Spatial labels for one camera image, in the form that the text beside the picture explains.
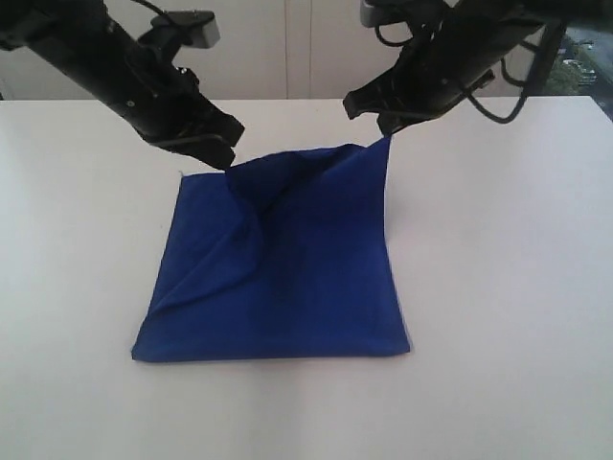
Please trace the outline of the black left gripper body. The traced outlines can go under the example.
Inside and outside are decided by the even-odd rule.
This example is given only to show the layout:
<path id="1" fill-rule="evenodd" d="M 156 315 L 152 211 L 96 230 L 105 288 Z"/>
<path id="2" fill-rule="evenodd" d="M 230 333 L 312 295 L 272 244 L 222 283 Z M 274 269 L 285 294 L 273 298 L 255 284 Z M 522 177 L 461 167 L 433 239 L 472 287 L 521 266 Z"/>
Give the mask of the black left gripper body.
<path id="1" fill-rule="evenodd" d="M 147 143 L 174 153 L 211 140 L 211 103 L 193 72 L 172 64 L 188 38 L 177 28 L 152 28 L 139 39 L 102 28 L 85 39 L 85 89 Z"/>

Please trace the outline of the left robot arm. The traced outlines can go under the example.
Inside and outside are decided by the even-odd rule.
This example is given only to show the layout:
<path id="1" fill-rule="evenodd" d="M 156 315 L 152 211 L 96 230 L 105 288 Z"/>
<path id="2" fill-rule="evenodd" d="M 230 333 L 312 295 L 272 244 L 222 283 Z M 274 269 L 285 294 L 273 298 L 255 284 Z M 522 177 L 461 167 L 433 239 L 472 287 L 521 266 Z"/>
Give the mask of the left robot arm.
<path id="1" fill-rule="evenodd" d="M 201 94 L 199 79 L 173 60 L 181 48 L 219 41 L 211 11 L 154 12 L 133 38 L 102 1 L 4 1 L 1 48 L 27 48 L 120 116 L 149 145 L 217 170 L 231 167 L 244 132 Z"/>

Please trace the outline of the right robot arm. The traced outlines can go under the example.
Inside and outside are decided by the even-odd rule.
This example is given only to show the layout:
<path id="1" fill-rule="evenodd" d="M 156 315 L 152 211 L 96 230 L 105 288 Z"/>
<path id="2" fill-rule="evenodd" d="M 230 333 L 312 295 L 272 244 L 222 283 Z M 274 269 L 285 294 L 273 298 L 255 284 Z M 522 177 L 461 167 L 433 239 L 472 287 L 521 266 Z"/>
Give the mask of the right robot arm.
<path id="1" fill-rule="evenodd" d="M 364 1 L 361 22 L 397 48 L 395 64 L 347 94 L 350 119 L 374 113 L 385 136 L 438 119 L 462 101 L 506 125 L 544 86 L 570 27 L 611 31 L 609 1 Z M 519 88 L 511 113 L 497 116 L 475 98 L 495 78 Z"/>

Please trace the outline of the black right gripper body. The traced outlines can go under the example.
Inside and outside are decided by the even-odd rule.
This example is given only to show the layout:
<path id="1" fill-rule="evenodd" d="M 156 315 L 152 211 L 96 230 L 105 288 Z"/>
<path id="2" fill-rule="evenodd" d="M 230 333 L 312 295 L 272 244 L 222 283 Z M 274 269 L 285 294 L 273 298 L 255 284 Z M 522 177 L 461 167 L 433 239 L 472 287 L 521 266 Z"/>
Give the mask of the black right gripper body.
<path id="1" fill-rule="evenodd" d="M 407 127 L 434 120 L 493 79 L 491 67 L 527 36 L 516 13 L 449 13 L 428 42 L 405 48 L 393 72 Z"/>

